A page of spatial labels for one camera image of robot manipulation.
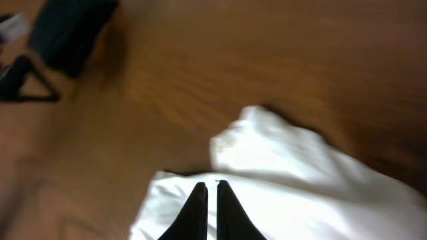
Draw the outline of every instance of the white fabric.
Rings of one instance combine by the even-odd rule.
[[[0,23],[0,35],[7,43],[18,39],[29,31],[30,25],[22,13]]]
[[[216,173],[158,172],[129,239],[158,239],[194,185],[209,191],[208,239],[216,239],[216,180],[226,180],[267,239],[427,239],[423,198],[261,107],[211,140]]]

